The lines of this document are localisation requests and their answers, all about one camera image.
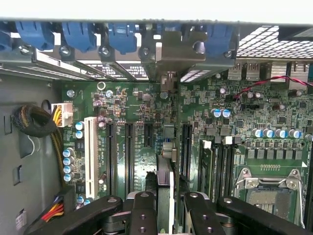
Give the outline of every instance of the white power connector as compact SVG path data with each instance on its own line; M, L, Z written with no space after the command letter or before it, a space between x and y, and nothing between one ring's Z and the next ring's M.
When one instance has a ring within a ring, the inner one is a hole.
M73 125L73 104L72 103L57 103L51 104L51 110L57 106L55 115L59 112L58 120L55 120L58 127L66 127Z

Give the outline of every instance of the electrolytic capacitor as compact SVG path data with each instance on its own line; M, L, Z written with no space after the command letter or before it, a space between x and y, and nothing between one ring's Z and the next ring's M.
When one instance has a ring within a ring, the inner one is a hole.
M219 109L212 109L212 110L211 110L211 114L212 114L215 118L219 118L219 117L222 115L222 113L221 113L221 111L220 111Z
M84 132L82 131L77 131L75 134L76 138L81 139L82 137L84 137Z
M84 194L79 194L76 201L78 204L83 204L85 199L86 199L86 196Z
M74 158L72 156L63 159L64 165L71 165L74 162Z
M283 104L275 104L275 105L273 105L273 107L272 107L272 110L280 110L280 111L282 111L282 110L284 110L286 107L285 107L285 105L283 105Z
M292 90L288 93L289 97L299 97L301 95L303 95L303 91L301 90Z
M222 117L229 118L230 117L230 111L228 109L221 109Z
M66 150L63 151L63 157L68 158L70 156L74 156L74 149L72 148L67 148Z
M275 136L277 136L279 138L286 138L286 131L282 130L282 129L277 129L275 131Z
M260 129L257 129L257 128L254 128L252 131L251 131L252 135L256 138L260 138L262 136L262 130Z
M107 179L107 175L103 173L99 178L99 184L104 184L105 180Z
M63 176L63 179L64 179L64 181L66 181L66 182L71 181L72 179L74 179L74 172L71 172L71 173L69 173L69 174L65 174L65 175Z
M64 168L63 168L63 172L65 173L65 174L69 174L70 172L72 172L74 170L74 165L66 165L66 166L64 166Z
M266 138L272 138L274 136L274 132L270 129L265 129L263 131L263 136Z
M307 135L305 136L305 138L306 138L308 141L313 142L313 135L307 134Z
M291 138L298 139L298 138L300 138L301 133L300 133L300 131L297 131L297 130L295 130L295 129L291 129L291 130L288 132L288 135L289 135Z
M92 103L92 106L93 106L93 107L101 107L101 106L102 106L101 100L95 100L95 101Z
M84 201L84 206L90 204L91 202L93 202L93 199L92 199L91 197L87 198L87 199Z
M78 123L75 124L75 128L76 128L76 130L78 130L78 131L83 130L83 129L84 129L84 126L85 126L85 124L84 124L83 121L80 121L80 122L78 122Z

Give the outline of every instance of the pcie slot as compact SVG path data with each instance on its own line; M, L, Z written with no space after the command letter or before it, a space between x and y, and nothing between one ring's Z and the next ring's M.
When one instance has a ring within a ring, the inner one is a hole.
M182 125L180 172L189 179L191 163L192 125Z
M106 124L107 147L107 182L109 195L116 195L117 156L116 156L116 126L113 122Z
M134 191L134 124L125 124L125 196Z
M85 124L85 171L86 197L98 194L98 133L97 118L87 117Z

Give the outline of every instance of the blue plastic clip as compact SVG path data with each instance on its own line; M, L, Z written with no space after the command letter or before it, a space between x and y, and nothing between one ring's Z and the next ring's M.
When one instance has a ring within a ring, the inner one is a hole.
M7 25L0 22L0 51L11 51L13 39L9 35Z
M97 49L97 38L93 23L68 22L62 23L67 44L85 53Z
M137 51L136 28L134 23L109 23L110 46L122 55Z
M225 24L209 24L207 26L207 41L204 42L208 57L216 57L229 51L229 43L233 26Z
M54 48L54 34L49 22L15 22L16 29L22 40L38 50L51 50Z

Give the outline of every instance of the solid capacitor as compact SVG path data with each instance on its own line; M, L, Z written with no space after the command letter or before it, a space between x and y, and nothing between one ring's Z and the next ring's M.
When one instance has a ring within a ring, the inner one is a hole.
M254 128L252 131L251 131L252 135L256 138L260 138L262 136L262 130L260 129L257 129L257 128Z
M73 173L73 172L71 172L71 173L69 173L69 174L65 174L65 175L63 176L63 179L64 179L64 181L66 181L66 182L71 181L73 178L74 178L74 173Z
M84 129L84 126L85 126L85 124L84 124L83 121L79 121L78 123L75 124L75 128L76 128L76 130L78 130L78 131L83 130L83 129Z
M282 129L277 129L275 131L275 136L277 136L279 138L285 138L286 137L286 131L282 130Z
M220 111L219 109L212 109L212 110L211 110L211 114L212 114L215 118L219 118L219 117L222 115L222 113L221 113L221 111Z
M291 129L291 130L288 132L288 135L289 135L291 138L298 139L298 138L300 138L301 133L300 133L300 131L297 131L297 130L295 130L295 129Z
M84 132L77 131L75 135L76 135L76 138L81 139L82 137L84 137Z
M65 173L65 174L69 174L69 173L71 173L72 171L74 170L74 166L71 164L71 165L66 165L66 166L64 166L64 168L63 168L63 172Z
M72 156L63 159L64 165L71 165L74 162L74 158Z
M66 150L63 151L63 157L68 158L70 156L74 156L74 149L72 148L67 148Z

